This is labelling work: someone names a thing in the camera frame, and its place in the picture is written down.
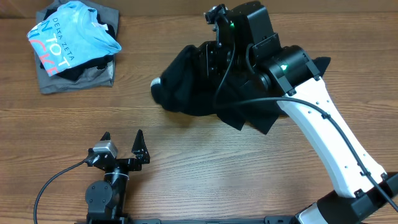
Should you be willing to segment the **black t-shirt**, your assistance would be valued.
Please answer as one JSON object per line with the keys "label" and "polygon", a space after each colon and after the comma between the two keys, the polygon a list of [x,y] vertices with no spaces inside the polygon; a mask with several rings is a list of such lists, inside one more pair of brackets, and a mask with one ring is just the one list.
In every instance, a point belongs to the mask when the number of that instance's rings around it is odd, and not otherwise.
{"label": "black t-shirt", "polygon": [[151,83],[154,101],[163,109],[190,116],[216,114],[240,130],[251,123],[267,134],[279,116],[285,115],[275,98],[295,94],[295,87],[321,78],[329,57],[310,58],[301,47],[266,47],[256,52],[247,44],[235,50],[233,63],[222,77],[200,76],[198,48],[186,46]]}

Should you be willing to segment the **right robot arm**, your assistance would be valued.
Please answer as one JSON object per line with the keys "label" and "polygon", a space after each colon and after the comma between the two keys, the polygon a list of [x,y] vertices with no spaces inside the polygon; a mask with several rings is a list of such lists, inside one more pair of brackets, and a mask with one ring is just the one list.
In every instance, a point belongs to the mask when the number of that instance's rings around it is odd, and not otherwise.
{"label": "right robot arm", "polygon": [[256,80],[261,98],[219,103],[217,109],[274,104],[301,129],[321,159],[333,190],[292,217],[292,223],[362,223],[397,195],[397,174],[386,172],[362,147],[326,89],[321,71],[297,45],[281,46],[259,1],[205,12],[216,39],[200,48],[208,78],[231,72]]}

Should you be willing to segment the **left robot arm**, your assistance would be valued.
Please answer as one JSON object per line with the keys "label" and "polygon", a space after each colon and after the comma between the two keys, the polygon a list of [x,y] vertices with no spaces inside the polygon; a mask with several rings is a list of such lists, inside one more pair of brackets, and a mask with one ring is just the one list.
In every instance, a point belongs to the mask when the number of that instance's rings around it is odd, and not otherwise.
{"label": "left robot arm", "polygon": [[109,132],[88,150],[85,163],[104,171],[104,179],[90,184],[85,192],[87,223],[132,223],[123,212],[129,173],[142,170],[150,162],[142,130],[137,131],[131,152],[133,157],[118,158]]}

